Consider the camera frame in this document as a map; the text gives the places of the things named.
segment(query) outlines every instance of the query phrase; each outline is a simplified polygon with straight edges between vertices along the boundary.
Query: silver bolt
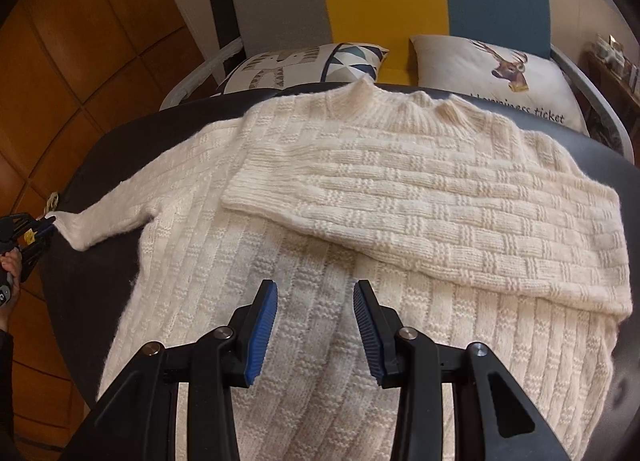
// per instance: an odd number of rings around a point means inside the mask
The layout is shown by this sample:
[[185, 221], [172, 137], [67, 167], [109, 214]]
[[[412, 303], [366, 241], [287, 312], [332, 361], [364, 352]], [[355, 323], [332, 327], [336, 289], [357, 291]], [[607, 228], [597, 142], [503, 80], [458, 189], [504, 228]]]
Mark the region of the silver bolt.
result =
[[489, 349], [481, 342], [473, 342], [471, 344], [471, 352], [476, 356], [486, 356], [486, 354], [489, 352]]
[[229, 326], [220, 326], [216, 327], [213, 330], [213, 336], [215, 336], [218, 340], [226, 340], [231, 338], [234, 335], [234, 330], [232, 330]]
[[159, 342], [147, 342], [142, 346], [142, 354], [146, 356], [157, 355], [162, 349], [162, 344]]
[[405, 340], [413, 340], [418, 336], [418, 332], [412, 327], [401, 327], [398, 330], [398, 336]]

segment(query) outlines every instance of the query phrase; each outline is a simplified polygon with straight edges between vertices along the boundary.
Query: geometric patterned pillow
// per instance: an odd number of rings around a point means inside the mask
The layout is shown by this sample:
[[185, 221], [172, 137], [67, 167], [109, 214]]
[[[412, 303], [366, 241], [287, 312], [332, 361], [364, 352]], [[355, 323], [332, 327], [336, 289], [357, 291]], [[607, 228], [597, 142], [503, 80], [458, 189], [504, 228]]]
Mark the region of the geometric patterned pillow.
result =
[[302, 50], [273, 51], [252, 56], [218, 87], [218, 94], [254, 88], [317, 83], [356, 82], [367, 74], [378, 78], [388, 50], [375, 44], [324, 44]]

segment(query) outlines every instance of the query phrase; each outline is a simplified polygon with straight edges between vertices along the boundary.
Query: armrest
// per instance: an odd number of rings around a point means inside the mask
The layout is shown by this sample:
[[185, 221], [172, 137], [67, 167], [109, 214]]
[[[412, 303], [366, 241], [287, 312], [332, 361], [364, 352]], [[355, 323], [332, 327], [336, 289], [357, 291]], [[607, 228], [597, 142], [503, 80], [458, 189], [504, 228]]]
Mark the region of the armrest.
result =
[[233, 57], [236, 53], [242, 50], [242, 39], [240, 37], [232, 40], [224, 48], [221, 48], [213, 57], [206, 59], [196, 69], [191, 71], [185, 78], [183, 78], [178, 84], [169, 91], [169, 94], [164, 98], [160, 105], [160, 110], [174, 107], [180, 103], [183, 98], [187, 98], [193, 93], [198, 86], [213, 73], [216, 67], [224, 64], [225, 60]]
[[579, 67], [577, 67], [562, 51], [558, 50], [555, 46], [551, 45], [551, 59], [553, 59], [558, 67], [566, 73], [571, 79], [571, 82], [580, 90], [580, 92], [586, 97], [591, 107], [600, 117], [603, 124], [610, 130], [615, 131], [620, 137], [622, 145], [623, 156], [630, 161], [634, 162], [634, 149], [631, 145], [631, 138], [629, 138], [626, 132], [625, 126], [618, 118], [618, 115], [613, 110], [609, 102], [602, 96], [596, 86], [591, 83], [587, 75], [585, 75]]

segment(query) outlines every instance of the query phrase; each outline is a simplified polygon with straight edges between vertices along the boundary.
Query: black leather surface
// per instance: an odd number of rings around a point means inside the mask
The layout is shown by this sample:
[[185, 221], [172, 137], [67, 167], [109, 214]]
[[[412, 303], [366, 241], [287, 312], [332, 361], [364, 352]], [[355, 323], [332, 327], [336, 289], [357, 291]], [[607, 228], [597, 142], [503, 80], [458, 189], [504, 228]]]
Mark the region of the black leather surface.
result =
[[[76, 171], [60, 201], [60, 210], [80, 212], [126, 180], [156, 156], [187, 139], [204, 125], [240, 117], [257, 102], [281, 94], [317, 92], [338, 84], [310, 84], [284, 92], [258, 89], [190, 102], [135, 120], [103, 136]], [[385, 86], [410, 92], [415, 88]], [[434, 98], [449, 93], [427, 90]], [[590, 178], [612, 186], [619, 194], [631, 264], [634, 303], [640, 293], [640, 171], [615, 152], [553, 122], [481, 99], [475, 105], [511, 118], [524, 130], [549, 134], [574, 157]], [[82, 396], [95, 401], [100, 374], [118, 319], [135, 280], [140, 230], [112, 237], [83, 253], [55, 235], [41, 260], [47, 305], [65, 362]], [[640, 406], [640, 316], [620, 329], [614, 352], [616, 374], [604, 415], [585, 460], [612, 460], [632, 433], [629, 424]]]

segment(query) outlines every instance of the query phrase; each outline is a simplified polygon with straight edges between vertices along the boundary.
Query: pillow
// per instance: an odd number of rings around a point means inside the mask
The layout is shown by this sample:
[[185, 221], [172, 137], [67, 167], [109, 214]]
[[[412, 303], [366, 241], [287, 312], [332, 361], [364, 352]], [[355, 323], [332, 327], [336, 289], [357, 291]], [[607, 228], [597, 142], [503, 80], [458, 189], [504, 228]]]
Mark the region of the pillow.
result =
[[416, 35], [411, 42], [418, 57], [418, 85], [505, 104], [589, 135], [555, 62], [447, 35]]
[[348, 42], [260, 53], [229, 73], [217, 93], [258, 87], [286, 89], [314, 82], [356, 82], [365, 74], [375, 80], [387, 53], [375, 44]]

